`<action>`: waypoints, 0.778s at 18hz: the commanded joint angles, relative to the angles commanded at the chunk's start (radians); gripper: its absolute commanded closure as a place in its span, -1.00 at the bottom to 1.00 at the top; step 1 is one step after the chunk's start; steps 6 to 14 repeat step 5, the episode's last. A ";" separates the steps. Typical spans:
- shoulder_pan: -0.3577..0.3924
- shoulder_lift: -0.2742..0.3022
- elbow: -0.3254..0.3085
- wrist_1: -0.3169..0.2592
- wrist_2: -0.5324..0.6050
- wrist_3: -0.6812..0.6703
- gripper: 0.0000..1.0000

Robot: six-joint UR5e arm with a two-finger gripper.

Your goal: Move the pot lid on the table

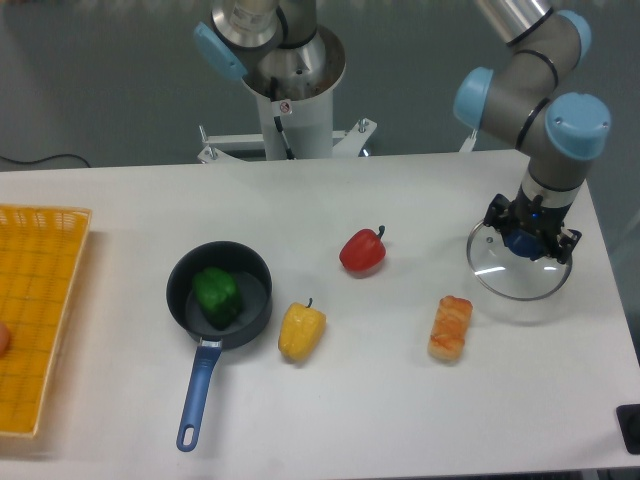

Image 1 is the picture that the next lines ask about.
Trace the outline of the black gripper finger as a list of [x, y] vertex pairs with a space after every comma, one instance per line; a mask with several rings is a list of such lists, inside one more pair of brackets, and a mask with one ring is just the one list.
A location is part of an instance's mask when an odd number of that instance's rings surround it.
[[512, 202], [502, 194], [497, 194], [490, 202], [482, 224], [491, 227], [501, 235], [509, 235], [515, 225], [515, 217], [512, 215]]
[[567, 264], [572, 259], [573, 251], [581, 237], [580, 231], [561, 227], [557, 233], [548, 236], [548, 256], [559, 264]]

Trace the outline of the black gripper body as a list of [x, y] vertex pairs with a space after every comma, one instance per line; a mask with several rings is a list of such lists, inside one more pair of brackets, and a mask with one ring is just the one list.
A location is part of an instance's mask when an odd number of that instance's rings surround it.
[[534, 200], [518, 196], [508, 208], [510, 228], [536, 237], [555, 238], [564, 225], [568, 206], [552, 208], [543, 206], [542, 197]]

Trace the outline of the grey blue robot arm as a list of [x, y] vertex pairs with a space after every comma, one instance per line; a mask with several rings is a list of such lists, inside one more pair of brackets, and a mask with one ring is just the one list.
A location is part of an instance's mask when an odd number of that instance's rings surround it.
[[[484, 224], [515, 255], [567, 263], [580, 233], [570, 209], [610, 129], [608, 108], [579, 93], [557, 95], [591, 45], [588, 23], [546, 1], [481, 1], [478, 8], [511, 50], [501, 72], [471, 71], [455, 117], [529, 157], [514, 199], [497, 196]], [[339, 39], [321, 26], [312, 1], [217, 1], [193, 33], [202, 57], [254, 95], [268, 159], [354, 156], [371, 127], [333, 128], [332, 93], [345, 70]]]

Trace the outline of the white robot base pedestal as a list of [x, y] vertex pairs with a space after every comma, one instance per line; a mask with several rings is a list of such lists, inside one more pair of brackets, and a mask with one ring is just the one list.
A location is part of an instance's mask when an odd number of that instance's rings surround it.
[[375, 121], [363, 117], [349, 130], [334, 128], [333, 91], [344, 75], [346, 58], [340, 40], [327, 28], [319, 26], [301, 47], [269, 52], [250, 72], [207, 25], [195, 28], [194, 40], [219, 74], [241, 82], [254, 96], [261, 128], [255, 140], [204, 135], [204, 153], [214, 158], [222, 152], [261, 148], [268, 160], [370, 153], [366, 144], [377, 129]]

